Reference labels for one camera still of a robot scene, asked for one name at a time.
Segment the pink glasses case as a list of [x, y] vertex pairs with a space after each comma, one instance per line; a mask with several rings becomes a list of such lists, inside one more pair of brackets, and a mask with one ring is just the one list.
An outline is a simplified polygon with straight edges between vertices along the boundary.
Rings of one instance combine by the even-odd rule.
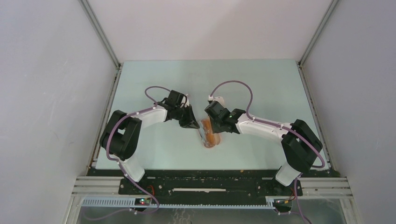
[[198, 124], [198, 133], [205, 148], [213, 148], [221, 143], [221, 136], [213, 132], [209, 118], [200, 120]]

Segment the orange tinted sunglasses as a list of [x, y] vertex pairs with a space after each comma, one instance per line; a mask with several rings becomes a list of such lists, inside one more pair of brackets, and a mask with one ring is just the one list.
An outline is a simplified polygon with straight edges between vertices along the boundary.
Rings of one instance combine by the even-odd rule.
[[203, 119], [201, 120], [202, 128], [203, 128], [203, 140], [204, 140], [204, 146], [206, 148], [212, 148], [216, 145], [216, 139], [215, 136], [212, 132], [212, 125], [209, 119]]

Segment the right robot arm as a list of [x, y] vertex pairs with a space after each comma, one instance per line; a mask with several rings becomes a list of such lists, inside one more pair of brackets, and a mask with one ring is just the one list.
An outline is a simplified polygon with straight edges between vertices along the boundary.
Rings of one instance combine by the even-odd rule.
[[279, 168], [271, 183], [272, 190], [277, 195], [288, 192], [296, 178], [314, 167], [316, 159], [321, 161], [320, 168], [326, 164], [320, 155], [322, 142], [303, 120], [282, 123], [255, 118], [242, 109], [229, 111], [216, 100], [209, 103], [205, 112], [210, 118], [214, 133], [250, 134], [281, 145], [286, 162]]

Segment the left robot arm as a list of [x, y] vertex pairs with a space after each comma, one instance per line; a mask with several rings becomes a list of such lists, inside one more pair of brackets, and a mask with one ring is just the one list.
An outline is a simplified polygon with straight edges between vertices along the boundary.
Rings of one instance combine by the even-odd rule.
[[169, 120], [178, 121], [181, 128], [199, 129], [187, 95], [170, 90], [167, 97], [149, 108], [130, 114], [114, 111], [100, 137], [107, 159], [117, 163], [131, 180], [129, 187], [136, 194], [143, 194], [148, 188], [148, 182], [142, 178], [145, 170], [134, 155], [141, 129]]

